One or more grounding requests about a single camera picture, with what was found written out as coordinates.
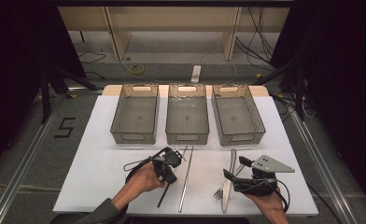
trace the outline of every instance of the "human hand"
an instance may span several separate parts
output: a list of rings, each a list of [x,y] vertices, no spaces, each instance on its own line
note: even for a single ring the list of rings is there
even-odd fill
[[[255,195],[244,194],[251,199],[260,209],[262,214],[273,224],[289,223],[283,209],[282,200],[273,192],[269,196],[258,197]]]
[[[149,162],[134,173],[128,183],[113,198],[112,203],[121,210],[141,193],[163,188],[164,186],[165,183],[157,178],[154,166]]]

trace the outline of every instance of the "white table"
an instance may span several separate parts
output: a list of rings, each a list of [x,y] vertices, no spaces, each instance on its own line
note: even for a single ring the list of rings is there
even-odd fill
[[[155,145],[117,145],[110,133],[110,127],[119,97],[98,97],[76,157],[54,206],[54,212],[92,211],[105,198],[112,198],[123,186],[125,176],[128,174],[123,171],[124,164],[143,160],[168,146],[165,133],[167,88],[167,86],[160,86],[161,100]],[[163,189],[155,189],[140,195],[130,203],[127,215],[146,217],[250,217],[260,215],[259,209],[253,202],[233,189],[225,215],[221,210],[221,200],[213,198],[213,194],[225,180],[222,169],[230,167],[230,149],[236,148],[237,156],[245,156],[254,161],[262,154],[266,154],[293,167],[295,173],[276,174],[276,177],[289,188],[291,202],[288,216],[315,216],[318,213],[317,208],[306,187],[302,171],[272,97],[255,96],[254,100],[266,129],[266,134],[258,145],[220,146],[208,94],[210,128],[208,144],[194,147],[182,212],[178,213],[178,207],[187,172],[187,161],[183,161],[180,165],[176,173],[177,181],[168,189],[160,208],[157,208],[157,203],[162,196]],[[178,147],[183,150],[185,146],[170,147]],[[190,157],[189,149],[186,152],[186,158]],[[251,169],[246,167],[239,176],[250,177],[250,175]],[[288,199],[286,189],[282,185],[279,186],[282,195]]]

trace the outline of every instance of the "sleeve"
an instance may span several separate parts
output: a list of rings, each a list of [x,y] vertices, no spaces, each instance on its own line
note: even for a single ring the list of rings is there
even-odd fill
[[[79,220],[77,224],[107,223],[109,221],[116,221],[123,215],[110,199],[106,199],[93,212]]]

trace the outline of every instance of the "plastic bin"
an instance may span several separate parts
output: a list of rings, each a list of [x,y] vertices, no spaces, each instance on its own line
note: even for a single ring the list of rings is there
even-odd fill
[[[158,107],[158,85],[123,85],[110,128],[116,143],[155,144]]]
[[[165,132],[169,145],[207,144],[209,120],[205,85],[169,85]]]
[[[259,111],[246,85],[214,85],[212,106],[222,146],[258,144],[265,134]]]

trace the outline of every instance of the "wrist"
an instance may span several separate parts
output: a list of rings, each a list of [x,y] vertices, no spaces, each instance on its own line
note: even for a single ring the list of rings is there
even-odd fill
[[[111,201],[117,209],[122,210],[128,203],[133,201],[139,195],[140,193],[137,190],[129,187],[128,184],[126,184]]]

